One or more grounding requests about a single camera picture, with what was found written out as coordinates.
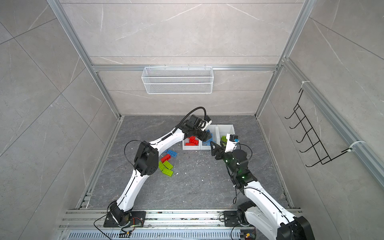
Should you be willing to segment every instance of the white wire basket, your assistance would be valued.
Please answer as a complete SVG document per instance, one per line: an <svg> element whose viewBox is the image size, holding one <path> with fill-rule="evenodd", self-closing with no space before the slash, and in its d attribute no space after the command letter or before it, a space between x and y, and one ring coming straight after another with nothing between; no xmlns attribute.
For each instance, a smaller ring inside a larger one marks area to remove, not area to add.
<svg viewBox="0 0 384 240"><path fill-rule="evenodd" d="M146 67L141 76L148 94L212 93L212 67Z"/></svg>

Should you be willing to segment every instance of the zip tie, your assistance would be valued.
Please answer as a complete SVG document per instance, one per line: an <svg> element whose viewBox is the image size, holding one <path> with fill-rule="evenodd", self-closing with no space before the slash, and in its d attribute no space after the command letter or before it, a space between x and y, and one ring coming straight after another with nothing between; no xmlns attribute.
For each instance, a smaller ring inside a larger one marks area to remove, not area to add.
<svg viewBox="0 0 384 240"><path fill-rule="evenodd" d="M300 88L303 88L303 84L304 84L304 83L307 83L307 82L310 82L310 81L302 81L302 82L301 82L301 87L300 87Z"/></svg>
<svg viewBox="0 0 384 240"><path fill-rule="evenodd" d="M353 145L355 145L356 143L359 143L359 142L366 143L365 141L356 141L356 142L352 143L352 144L349 146L349 148L347 149L347 152L351 152L351 151L352 151L352 147L353 147Z"/></svg>

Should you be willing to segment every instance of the marble floor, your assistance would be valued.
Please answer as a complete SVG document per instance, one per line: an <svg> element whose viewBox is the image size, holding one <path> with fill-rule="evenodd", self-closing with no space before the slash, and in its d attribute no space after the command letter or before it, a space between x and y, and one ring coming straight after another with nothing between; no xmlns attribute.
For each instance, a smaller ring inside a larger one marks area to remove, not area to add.
<svg viewBox="0 0 384 240"><path fill-rule="evenodd" d="M210 116L212 124L233 124L241 143L252 148L249 169L264 188L284 207L288 206L280 179L254 116ZM125 144L133 139L152 141L169 132L182 116L125 116L116 140L92 193L88 208L106 209L116 200L127 185L132 165L124 157ZM127 147L131 160L138 142ZM222 160L215 160L208 150L183 151L182 143L173 145L178 153L170 163L174 166L172 177L156 171L143 185L136 198L138 209L189 209L236 208L248 201L240 194L233 205L235 189Z"/></svg>

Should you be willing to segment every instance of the black mounting plate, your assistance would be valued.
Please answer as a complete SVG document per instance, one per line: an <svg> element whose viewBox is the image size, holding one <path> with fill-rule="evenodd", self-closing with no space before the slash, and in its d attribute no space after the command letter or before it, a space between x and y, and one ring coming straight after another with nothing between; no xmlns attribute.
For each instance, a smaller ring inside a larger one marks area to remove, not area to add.
<svg viewBox="0 0 384 240"><path fill-rule="evenodd" d="M223 214L224 219L227 218L224 221L226 227L234 227L239 224L236 211L224 211Z"/></svg>
<svg viewBox="0 0 384 240"><path fill-rule="evenodd" d="M146 211L131 211L131 218L137 217L139 219L142 219L143 222L145 222L145 216L147 215ZM132 226L133 221L131 221L127 227ZM103 227L119 227L118 223L113 219L112 213L108 212L107 216L105 217L104 225Z"/></svg>

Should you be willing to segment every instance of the wall tile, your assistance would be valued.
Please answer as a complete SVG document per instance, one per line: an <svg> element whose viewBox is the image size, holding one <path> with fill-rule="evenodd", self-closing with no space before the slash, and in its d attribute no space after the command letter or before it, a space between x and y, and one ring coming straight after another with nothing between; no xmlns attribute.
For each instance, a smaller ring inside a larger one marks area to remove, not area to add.
<svg viewBox="0 0 384 240"><path fill-rule="evenodd" d="M0 23L0 43L3 43L12 38L12 35Z"/></svg>
<svg viewBox="0 0 384 240"><path fill-rule="evenodd" d="M63 91L63 96L88 124L91 123L104 101L103 94L88 70L84 70L79 74Z"/></svg>
<svg viewBox="0 0 384 240"><path fill-rule="evenodd" d="M280 56L232 57L106 57L91 56L93 64L277 64Z"/></svg>
<svg viewBox="0 0 384 240"><path fill-rule="evenodd" d="M0 238L21 234L87 127L59 96L0 157Z"/></svg>
<svg viewBox="0 0 384 240"><path fill-rule="evenodd" d="M279 56L301 6L63 4L90 56L153 57Z"/></svg>
<svg viewBox="0 0 384 240"><path fill-rule="evenodd" d="M311 19L290 57L384 159L384 60Z"/></svg>
<svg viewBox="0 0 384 240"><path fill-rule="evenodd" d="M48 189L20 240L52 239L62 216L76 207L104 144L88 128Z"/></svg>
<svg viewBox="0 0 384 240"><path fill-rule="evenodd" d="M304 151L311 146L308 137L301 143L295 141L300 141L305 133L302 126L296 129L289 128L299 122L298 118L296 116L291 119L284 118L292 114L299 98L299 89L300 83L284 70L270 100L296 149ZM348 144L339 137L305 92L299 104L331 157L336 157L342 150L348 148ZM310 138L312 142L318 140L312 131ZM326 156L321 145L316 149L321 157ZM313 149L299 155L307 165L318 161ZM347 153L325 165L318 164L306 170L342 239L380 239L381 229L384 227L380 219L384 211L378 210L376 206L384 204L384 192L353 153Z"/></svg>
<svg viewBox="0 0 384 240"><path fill-rule="evenodd" d="M182 115L186 109L198 106L204 106L210 114L253 115L263 93L264 91L213 91L210 94L147 94L145 91L110 91L122 115Z"/></svg>
<svg viewBox="0 0 384 240"><path fill-rule="evenodd" d="M0 8L0 22L14 37L54 18L46 0L4 0Z"/></svg>
<svg viewBox="0 0 384 240"><path fill-rule="evenodd" d="M310 222L316 239L338 239L327 210L308 175L297 149L281 122L274 106L268 100L260 116L266 138L272 148L294 207Z"/></svg>
<svg viewBox="0 0 384 240"><path fill-rule="evenodd" d="M61 3L303 3L304 0L60 0Z"/></svg>
<svg viewBox="0 0 384 240"><path fill-rule="evenodd" d="M85 68L57 19L16 38L62 92Z"/></svg>
<svg viewBox="0 0 384 240"><path fill-rule="evenodd" d="M89 125L97 136L106 143L116 122L116 117L106 101L103 102L96 116Z"/></svg>
<svg viewBox="0 0 384 240"><path fill-rule="evenodd" d="M384 58L384 1L318 0L311 17Z"/></svg>
<svg viewBox="0 0 384 240"><path fill-rule="evenodd" d="M145 91L141 71L101 71L99 74L110 91ZM265 90L271 76L271 71L215 71L213 90Z"/></svg>
<svg viewBox="0 0 384 240"><path fill-rule="evenodd" d="M0 155L60 94L13 39L0 45Z"/></svg>

